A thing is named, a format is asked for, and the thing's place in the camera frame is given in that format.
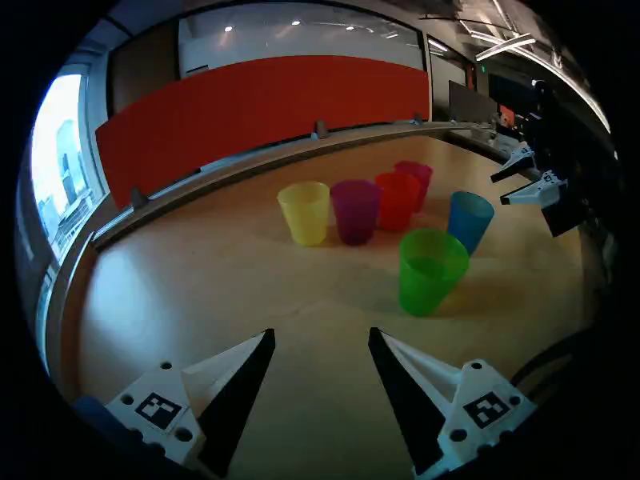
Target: table surface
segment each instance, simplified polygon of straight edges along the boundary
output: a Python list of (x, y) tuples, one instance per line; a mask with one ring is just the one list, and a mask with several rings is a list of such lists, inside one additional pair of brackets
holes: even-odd
[[(366, 246), (292, 243), (276, 195), (297, 181), (369, 178), (400, 160), (434, 168), (411, 228), (446, 228), (449, 197), (468, 190), (496, 215), (470, 268), (429, 318), (396, 300), (402, 233)], [(536, 206), (502, 206), (491, 160), (416, 136), (325, 154), (227, 186), (103, 251), (80, 331), (82, 391), (107, 402), (160, 362), (186, 366), (268, 327), (276, 350), (234, 459), (236, 478), (412, 478), (411, 460), (367, 347), (369, 328), (461, 366), (510, 377), (586, 326), (581, 245), (552, 238)]]

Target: purple cup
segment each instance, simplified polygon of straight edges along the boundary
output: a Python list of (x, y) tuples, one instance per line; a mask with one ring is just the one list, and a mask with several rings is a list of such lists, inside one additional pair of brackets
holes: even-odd
[(434, 169), (417, 162), (398, 162), (394, 168), (395, 171), (411, 174), (420, 181), (420, 193), (414, 208), (415, 212), (419, 212), (424, 204), (426, 191), (429, 189), (429, 182), (431, 182), (431, 175), (434, 174)]
[(331, 187), (338, 235), (347, 245), (371, 240), (378, 221), (382, 189), (367, 180), (345, 180)]

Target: metal bracket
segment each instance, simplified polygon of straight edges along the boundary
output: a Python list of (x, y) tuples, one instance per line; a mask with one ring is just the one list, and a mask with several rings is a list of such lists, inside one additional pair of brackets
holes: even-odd
[(131, 205), (134, 206), (134, 210), (143, 208), (149, 203), (149, 198), (144, 195), (136, 186), (131, 189)]
[(414, 113), (414, 119), (411, 120), (411, 123), (418, 126), (423, 125), (424, 120), (422, 120), (422, 114), (420, 112)]
[(313, 140), (321, 140), (329, 136), (324, 120), (316, 120), (314, 124), (314, 132), (311, 134)]

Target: blue cup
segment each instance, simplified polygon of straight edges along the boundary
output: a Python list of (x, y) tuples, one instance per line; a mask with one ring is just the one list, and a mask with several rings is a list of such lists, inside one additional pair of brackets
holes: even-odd
[(469, 192), (455, 192), (451, 195), (449, 226), (446, 232), (456, 237), (471, 256), (482, 240), (494, 213), (493, 206), (481, 196)]

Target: plastic cup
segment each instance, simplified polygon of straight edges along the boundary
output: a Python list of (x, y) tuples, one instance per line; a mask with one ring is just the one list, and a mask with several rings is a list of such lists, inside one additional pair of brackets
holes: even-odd
[(398, 300), (409, 314), (423, 317), (438, 308), (469, 268), (469, 254), (440, 230), (414, 230), (400, 242)]
[(414, 208), (415, 212), (419, 212), (425, 202), (426, 191), (429, 189), (429, 183), (431, 182), (431, 175), (434, 174), (434, 169), (428, 165), (417, 162), (398, 162), (394, 168), (397, 172), (413, 175), (420, 182), (420, 192), (418, 193), (418, 200), (416, 200)]
[(382, 188), (379, 225), (384, 230), (401, 231), (409, 226), (420, 193), (416, 177), (403, 172), (380, 174), (375, 178)]
[(493, 206), (481, 196), (469, 192), (455, 192), (451, 195), (449, 226), (446, 231), (456, 237), (471, 256), (482, 240), (494, 213)]
[(362, 245), (374, 236), (382, 189), (367, 180), (346, 180), (331, 187), (338, 235), (347, 245)]
[(329, 221), (328, 186), (320, 182), (294, 183), (280, 190), (278, 201), (296, 243), (304, 246), (322, 243)]

